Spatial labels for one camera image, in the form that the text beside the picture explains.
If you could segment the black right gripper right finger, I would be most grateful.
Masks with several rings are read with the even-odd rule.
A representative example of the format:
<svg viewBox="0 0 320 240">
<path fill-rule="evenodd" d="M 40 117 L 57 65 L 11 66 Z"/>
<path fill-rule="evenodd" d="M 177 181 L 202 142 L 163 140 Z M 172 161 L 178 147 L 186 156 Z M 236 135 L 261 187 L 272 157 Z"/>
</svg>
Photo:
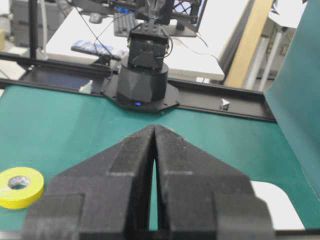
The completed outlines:
<svg viewBox="0 0 320 240">
<path fill-rule="evenodd" d="M 155 127 L 163 225 L 171 240 L 273 240 L 250 178 L 170 129 Z"/>
</svg>

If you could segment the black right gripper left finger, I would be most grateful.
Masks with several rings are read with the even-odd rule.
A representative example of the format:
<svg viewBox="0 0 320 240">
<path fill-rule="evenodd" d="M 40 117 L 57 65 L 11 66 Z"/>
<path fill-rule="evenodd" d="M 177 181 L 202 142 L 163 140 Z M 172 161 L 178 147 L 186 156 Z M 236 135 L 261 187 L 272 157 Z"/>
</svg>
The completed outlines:
<svg viewBox="0 0 320 240">
<path fill-rule="evenodd" d="M 28 210 L 24 240 L 125 240 L 149 227 L 155 126 L 52 177 Z"/>
</svg>

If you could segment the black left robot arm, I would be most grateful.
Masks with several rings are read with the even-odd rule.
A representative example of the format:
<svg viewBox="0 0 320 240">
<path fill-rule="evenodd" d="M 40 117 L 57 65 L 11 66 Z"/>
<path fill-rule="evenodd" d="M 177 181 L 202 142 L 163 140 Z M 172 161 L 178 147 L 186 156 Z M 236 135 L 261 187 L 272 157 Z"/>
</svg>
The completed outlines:
<svg viewBox="0 0 320 240">
<path fill-rule="evenodd" d="M 178 106 L 179 90 L 169 84 L 164 63 L 169 36 L 163 27 L 151 20 L 140 23 L 130 30 L 127 43 L 118 74 L 103 82 L 101 94 L 132 111 L 155 113 Z"/>
</svg>

